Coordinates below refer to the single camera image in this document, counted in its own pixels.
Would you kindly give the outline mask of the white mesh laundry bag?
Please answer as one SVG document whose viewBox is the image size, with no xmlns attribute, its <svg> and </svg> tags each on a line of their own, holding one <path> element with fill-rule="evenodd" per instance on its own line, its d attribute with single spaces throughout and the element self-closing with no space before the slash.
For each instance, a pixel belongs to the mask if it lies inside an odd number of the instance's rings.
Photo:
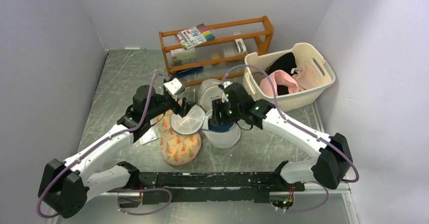
<svg viewBox="0 0 429 224">
<path fill-rule="evenodd" d="M 229 148 L 234 146 L 241 137 L 239 126 L 234 123 L 228 132 L 214 132 L 208 130 L 211 124 L 212 111 L 205 112 L 200 106 L 195 105 L 185 117 L 172 114 L 170 125 L 175 132 L 190 136 L 202 132 L 208 141 L 218 148 Z"/>
</svg>

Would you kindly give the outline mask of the pink bra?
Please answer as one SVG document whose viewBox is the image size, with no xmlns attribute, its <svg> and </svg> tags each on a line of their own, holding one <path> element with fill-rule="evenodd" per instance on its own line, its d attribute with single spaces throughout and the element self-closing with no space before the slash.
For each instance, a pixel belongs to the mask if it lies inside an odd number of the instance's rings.
<svg viewBox="0 0 429 224">
<path fill-rule="evenodd" d="M 300 91 L 297 81 L 283 70 L 276 70 L 259 84 L 261 91 L 269 96 L 282 96 Z"/>
</svg>

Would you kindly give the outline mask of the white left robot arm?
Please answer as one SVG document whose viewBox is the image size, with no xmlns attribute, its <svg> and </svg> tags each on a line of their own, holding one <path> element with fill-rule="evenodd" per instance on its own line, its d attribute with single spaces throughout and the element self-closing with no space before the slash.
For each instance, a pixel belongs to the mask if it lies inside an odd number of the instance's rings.
<svg viewBox="0 0 429 224">
<path fill-rule="evenodd" d="M 140 86 L 125 114 L 102 137 L 75 155 L 49 161 L 44 168 L 38 190 L 36 213 L 42 218 L 60 215 L 70 218 L 94 197 L 105 192 L 139 190 L 140 171 L 123 161 L 109 170 L 97 172 L 107 160 L 139 140 L 151 127 L 151 120 L 172 110 L 185 116 L 195 102 L 178 99 L 184 90 L 172 82 L 164 84 L 162 94 L 151 85 Z"/>
</svg>

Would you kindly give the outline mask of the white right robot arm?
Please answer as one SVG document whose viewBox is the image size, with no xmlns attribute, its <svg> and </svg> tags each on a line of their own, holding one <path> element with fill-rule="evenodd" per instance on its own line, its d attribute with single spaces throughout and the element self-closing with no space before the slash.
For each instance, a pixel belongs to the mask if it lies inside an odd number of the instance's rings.
<svg viewBox="0 0 429 224">
<path fill-rule="evenodd" d="M 223 95 L 212 102 L 213 125 L 243 120 L 283 137 L 309 155 L 308 160 L 280 165 L 279 173 L 273 177 L 276 189 L 284 191 L 294 183 L 316 182 L 335 190 L 345 180 L 353 164 L 345 136 L 320 132 L 288 116 L 267 100 L 255 101 L 239 83 L 227 81 L 219 88 Z"/>
</svg>

